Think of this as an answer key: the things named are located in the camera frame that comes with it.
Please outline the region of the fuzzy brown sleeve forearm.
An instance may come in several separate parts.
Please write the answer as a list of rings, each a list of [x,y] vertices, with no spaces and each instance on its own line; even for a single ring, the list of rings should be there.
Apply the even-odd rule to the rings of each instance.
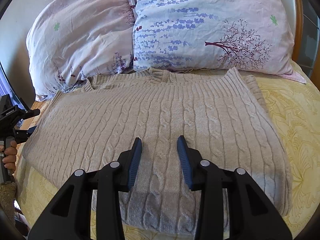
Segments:
[[[7,218],[15,224],[15,207],[14,201],[16,197],[17,185],[14,181],[0,185],[0,202]]]

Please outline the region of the person's left hand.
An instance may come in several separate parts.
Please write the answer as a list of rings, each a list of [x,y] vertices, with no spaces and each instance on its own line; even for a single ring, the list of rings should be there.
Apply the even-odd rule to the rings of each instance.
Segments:
[[[3,145],[1,145],[1,153],[5,155],[5,157],[2,160],[2,163],[4,164],[4,167],[10,170],[12,173],[16,170],[16,156],[17,156],[17,143],[16,141],[11,141],[10,146],[7,148],[4,148]]]

